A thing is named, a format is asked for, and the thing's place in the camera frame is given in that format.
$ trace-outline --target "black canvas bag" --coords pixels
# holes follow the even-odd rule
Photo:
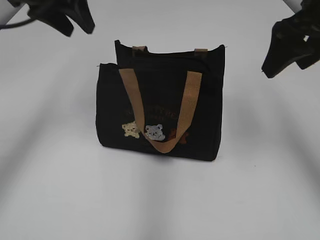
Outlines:
[[[195,52],[139,55],[142,50],[132,55],[132,48],[127,49],[128,55],[116,51],[121,66],[100,65],[96,92],[100,143],[149,154],[214,160],[221,141],[224,46],[208,51],[205,57]]]

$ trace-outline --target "tan strap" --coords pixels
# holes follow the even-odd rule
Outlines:
[[[196,48],[194,50],[194,56],[201,56],[202,59],[205,59],[208,54],[208,49],[206,48]]]
[[[133,46],[133,47],[132,47],[132,56],[135,57],[137,51],[142,51],[142,52],[144,52],[145,49],[147,49],[147,46]]]
[[[145,139],[147,139],[156,150],[163,154],[169,153],[176,146],[187,129],[191,126],[198,102],[202,73],[194,71],[187,72],[184,93],[180,107],[180,115],[176,128],[176,137],[166,142],[151,140],[145,134],[144,105],[135,71],[132,68],[127,68],[119,69],[119,73],[121,75],[125,90],[129,96],[137,127]]]

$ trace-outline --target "bear patch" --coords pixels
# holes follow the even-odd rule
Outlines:
[[[177,134],[177,129],[176,128],[172,128],[171,129],[171,132],[170,132],[170,135],[168,137],[168,141],[174,139],[176,137],[176,134]],[[179,143],[180,144],[187,144],[187,137],[189,136],[189,133],[188,132],[185,132],[182,137],[180,138],[179,140]]]
[[[124,130],[124,136],[125,137],[135,137],[136,139],[140,138],[140,130],[136,125],[136,121],[129,122],[127,124],[122,125],[122,129]]]
[[[146,135],[151,139],[151,140],[155,140],[155,141],[163,141],[166,136],[163,135],[162,133],[162,125],[158,124],[156,126],[145,126],[145,130],[146,130]]]

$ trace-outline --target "white surface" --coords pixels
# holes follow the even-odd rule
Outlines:
[[[0,0],[0,25],[6,24],[21,7],[13,7],[8,0]]]
[[[301,3],[302,0],[283,0],[288,6],[289,8],[292,9],[292,11],[294,11],[295,13],[297,13],[298,11],[300,11],[302,9],[301,7]]]
[[[267,79],[279,0],[90,1],[93,35],[0,31],[1,240],[319,240],[320,63]],[[12,21],[23,20],[22,10]],[[201,162],[100,146],[97,65],[225,44],[223,137]]]

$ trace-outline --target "black cable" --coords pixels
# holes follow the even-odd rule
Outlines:
[[[36,19],[35,18],[29,18],[27,20],[21,21],[21,22],[17,22],[17,23],[13,23],[13,24],[7,24],[7,25],[0,25],[0,30],[1,29],[14,29],[14,28],[18,28],[27,24],[30,24],[32,22],[34,22]]]

